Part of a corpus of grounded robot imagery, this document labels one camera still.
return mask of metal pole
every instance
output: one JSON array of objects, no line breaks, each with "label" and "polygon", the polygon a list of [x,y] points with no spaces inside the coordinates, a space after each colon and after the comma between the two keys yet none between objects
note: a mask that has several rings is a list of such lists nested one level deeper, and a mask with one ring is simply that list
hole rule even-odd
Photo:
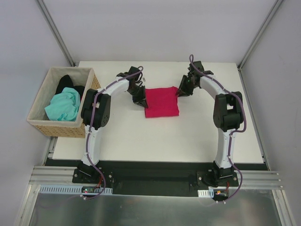
[{"label": "metal pole", "polygon": [[70,55],[70,52],[68,51],[65,43],[64,43],[64,40],[62,39],[57,27],[56,27],[56,24],[54,23],[54,20],[52,19],[48,9],[47,9],[47,6],[45,5],[45,2],[44,0],[36,0],[37,2],[37,5],[38,7],[40,8],[47,24],[49,25],[49,28],[53,34],[53,36],[55,37],[55,40],[57,41],[57,44],[59,45],[59,47],[61,48],[66,60],[68,61],[68,63],[72,66],[72,67],[75,67],[75,62],[74,60],[72,59],[71,55]]},{"label": "metal pole", "polygon": [[268,25],[270,24],[270,22],[272,21],[272,19],[274,18],[275,14],[278,12],[280,6],[282,5],[282,3],[284,1],[285,0],[276,0],[273,7],[269,11],[267,17],[263,21],[261,27],[259,28],[259,31],[256,33],[255,38],[251,42],[251,45],[249,46],[249,48],[248,48],[247,52],[245,53],[243,59],[241,60],[240,64],[238,65],[238,69],[241,69],[245,65],[245,63],[248,60],[250,54],[252,53],[252,51],[254,50],[256,45],[258,44],[260,38],[264,34],[264,32],[267,29]]}]

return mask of clothing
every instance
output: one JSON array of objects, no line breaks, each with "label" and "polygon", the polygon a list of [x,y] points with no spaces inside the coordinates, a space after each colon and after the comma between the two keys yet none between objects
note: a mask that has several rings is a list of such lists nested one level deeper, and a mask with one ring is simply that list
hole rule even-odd
[{"label": "clothing", "polygon": [[73,88],[76,91],[78,91],[78,93],[80,95],[80,99],[82,99],[82,97],[84,95],[85,87],[84,86],[74,86],[72,79],[70,78],[69,75],[65,75],[60,79],[58,86],[56,88],[55,94],[61,93],[63,91],[63,89],[66,87]]},{"label": "clothing", "polygon": [[61,93],[53,96],[45,111],[52,121],[75,121],[79,105],[79,93],[73,88],[66,87]]},{"label": "clothing", "polygon": [[146,89],[146,118],[179,116],[177,87]]}]

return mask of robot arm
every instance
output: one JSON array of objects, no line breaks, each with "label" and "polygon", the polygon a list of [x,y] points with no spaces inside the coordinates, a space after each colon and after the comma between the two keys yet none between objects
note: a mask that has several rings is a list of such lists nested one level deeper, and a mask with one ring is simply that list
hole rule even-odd
[{"label": "robot arm", "polygon": [[[132,95],[134,104],[145,108],[148,107],[145,97],[145,86],[142,86],[141,79],[142,72],[136,67],[131,67],[128,72],[118,74],[116,81],[106,88],[89,89],[87,91],[81,117],[85,124],[85,143],[88,152],[85,152],[76,169],[77,181],[82,180],[93,183],[99,180],[99,175],[93,169],[92,164],[97,165],[99,162],[102,131],[110,119],[111,98],[128,91]],[[96,106],[95,112],[93,112],[95,98]]]},{"label": "robot arm", "polygon": [[[194,65],[210,78],[200,75],[190,64],[188,75],[184,75],[177,91],[179,97],[187,97],[193,94],[196,87],[206,90],[215,100],[213,120],[218,128],[218,147],[212,171],[203,176],[202,181],[208,185],[217,187],[220,181],[229,179],[234,175],[234,168],[229,159],[233,162],[233,148],[236,133],[231,133],[239,128],[243,122],[243,115],[238,100],[224,91],[216,82],[213,81],[214,74],[211,71],[204,71],[200,61],[193,62]],[[233,92],[241,100],[240,92]]]}]

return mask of black cloth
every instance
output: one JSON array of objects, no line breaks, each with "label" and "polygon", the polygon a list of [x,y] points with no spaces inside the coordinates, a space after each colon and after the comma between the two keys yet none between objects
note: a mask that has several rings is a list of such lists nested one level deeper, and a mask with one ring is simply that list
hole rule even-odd
[{"label": "black cloth", "polygon": [[60,79],[58,86],[56,88],[55,94],[61,93],[65,87],[75,89],[79,93],[80,99],[82,99],[82,97],[84,95],[85,87],[84,86],[74,86],[69,75],[65,75],[64,77],[62,77]]}]

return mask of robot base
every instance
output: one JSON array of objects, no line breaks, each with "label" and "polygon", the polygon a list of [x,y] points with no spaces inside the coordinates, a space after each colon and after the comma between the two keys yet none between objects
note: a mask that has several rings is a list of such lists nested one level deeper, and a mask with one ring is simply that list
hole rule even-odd
[{"label": "robot base", "polygon": [[237,174],[234,172],[234,168],[219,168],[215,162],[213,162],[213,168],[202,176],[202,182],[211,187],[224,186],[227,182],[231,186],[238,186]]}]

